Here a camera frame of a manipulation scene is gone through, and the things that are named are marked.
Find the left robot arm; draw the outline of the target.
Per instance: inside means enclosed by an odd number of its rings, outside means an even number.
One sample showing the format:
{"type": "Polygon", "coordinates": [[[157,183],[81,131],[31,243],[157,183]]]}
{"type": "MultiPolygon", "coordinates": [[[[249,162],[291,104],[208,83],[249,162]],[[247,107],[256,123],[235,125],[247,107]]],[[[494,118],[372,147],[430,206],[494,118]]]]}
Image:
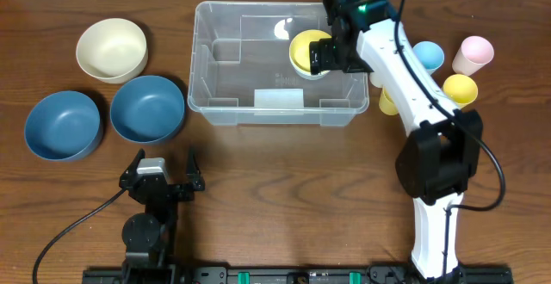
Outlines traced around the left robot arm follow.
{"type": "Polygon", "coordinates": [[[144,150],[138,151],[122,173],[120,188],[145,207],[144,212],[129,218],[122,229],[127,265],[134,268],[160,268],[172,255],[178,219],[177,205],[192,201],[196,192],[205,189],[192,150],[188,152],[185,176],[184,182],[170,184],[165,160],[161,157],[147,158],[144,150]]]}

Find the yellow cup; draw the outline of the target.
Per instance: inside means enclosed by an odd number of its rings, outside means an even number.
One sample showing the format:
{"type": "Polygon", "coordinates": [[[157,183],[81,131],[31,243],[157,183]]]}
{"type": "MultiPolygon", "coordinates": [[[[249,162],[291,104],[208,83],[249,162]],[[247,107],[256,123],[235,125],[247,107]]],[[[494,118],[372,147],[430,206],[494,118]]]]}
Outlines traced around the yellow cup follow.
{"type": "Polygon", "coordinates": [[[459,108],[464,108],[477,99],[479,89],[477,83],[471,77],[455,74],[449,76],[444,81],[443,92],[452,99],[459,108]]]}
{"type": "Polygon", "coordinates": [[[381,90],[380,99],[379,99],[379,108],[381,112],[386,115],[393,116],[399,113],[392,98],[387,93],[387,90],[385,88],[382,88],[381,90]]]}

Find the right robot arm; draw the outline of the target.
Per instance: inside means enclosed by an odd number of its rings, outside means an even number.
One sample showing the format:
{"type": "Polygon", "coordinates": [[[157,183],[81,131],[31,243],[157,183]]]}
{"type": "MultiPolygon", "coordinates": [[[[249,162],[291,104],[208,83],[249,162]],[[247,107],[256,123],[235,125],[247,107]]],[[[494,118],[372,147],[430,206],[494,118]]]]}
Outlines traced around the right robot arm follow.
{"type": "Polygon", "coordinates": [[[328,39],[309,45],[308,69],[369,72],[398,109],[406,143],[395,169],[413,199],[412,265],[419,280],[459,280],[455,231],[459,206],[476,170],[483,124],[475,111],[462,112],[416,57],[388,0],[322,0],[331,28],[328,39]]]}

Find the pink cup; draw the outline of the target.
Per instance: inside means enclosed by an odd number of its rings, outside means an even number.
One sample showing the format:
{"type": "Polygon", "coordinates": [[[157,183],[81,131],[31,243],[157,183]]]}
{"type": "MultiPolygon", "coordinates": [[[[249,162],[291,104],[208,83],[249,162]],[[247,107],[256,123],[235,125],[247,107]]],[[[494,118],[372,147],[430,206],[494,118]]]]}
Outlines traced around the pink cup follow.
{"type": "Polygon", "coordinates": [[[472,76],[494,57],[492,43],[481,36],[469,36],[462,43],[452,62],[457,74],[472,76]]]}

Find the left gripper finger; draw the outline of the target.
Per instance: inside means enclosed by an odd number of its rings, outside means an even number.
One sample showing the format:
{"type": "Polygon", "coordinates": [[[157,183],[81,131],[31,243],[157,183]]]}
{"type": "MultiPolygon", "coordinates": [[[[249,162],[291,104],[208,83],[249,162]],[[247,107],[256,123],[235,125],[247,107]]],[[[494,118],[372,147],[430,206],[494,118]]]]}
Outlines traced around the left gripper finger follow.
{"type": "Polygon", "coordinates": [[[138,153],[134,157],[133,161],[128,165],[125,171],[122,173],[119,180],[119,187],[121,189],[131,189],[134,184],[139,180],[137,172],[139,162],[145,157],[145,151],[139,149],[138,153]]]}
{"type": "Polygon", "coordinates": [[[205,190],[205,181],[196,161],[195,151],[192,148],[190,148],[188,152],[186,163],[186,177],[188,179],[188,184],[194,191],[205,190]]]}

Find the yellow small bowl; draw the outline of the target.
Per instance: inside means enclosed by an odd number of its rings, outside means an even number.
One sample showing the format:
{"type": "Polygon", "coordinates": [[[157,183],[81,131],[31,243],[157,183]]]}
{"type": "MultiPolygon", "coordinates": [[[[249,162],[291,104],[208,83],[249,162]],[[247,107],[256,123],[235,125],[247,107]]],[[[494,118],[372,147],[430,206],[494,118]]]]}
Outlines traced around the yellow small bowl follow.
{"type": "Polygon", "coordinates": [[[328,33],[318,29],[306,30],[297,34],[289,46],[290,62],[294,61],[302,70],[310,72],[310,43],[330,38],[328,33]]]}

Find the cream small bowl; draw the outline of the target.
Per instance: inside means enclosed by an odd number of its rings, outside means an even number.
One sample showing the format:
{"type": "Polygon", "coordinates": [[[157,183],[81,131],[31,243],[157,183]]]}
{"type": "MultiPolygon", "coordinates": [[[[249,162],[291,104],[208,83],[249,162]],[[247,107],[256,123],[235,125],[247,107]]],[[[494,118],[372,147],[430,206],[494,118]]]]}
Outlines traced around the cream small bowl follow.
{"type": "Polygon", "coordinates": [[[295,72],[300,76],[300,77],[303,77],[305,78],[306,80],[311,80],[311,81],[315,81],[315,80],[320,80],[322,77],[326,76],[329,71],[322,71],[320,72],[319,74],[315,74],[313,75],[311,72],[309,71],[304,71],[302,70],[294,61],[291,61],[291,65],[293,66],[295,72]]]}

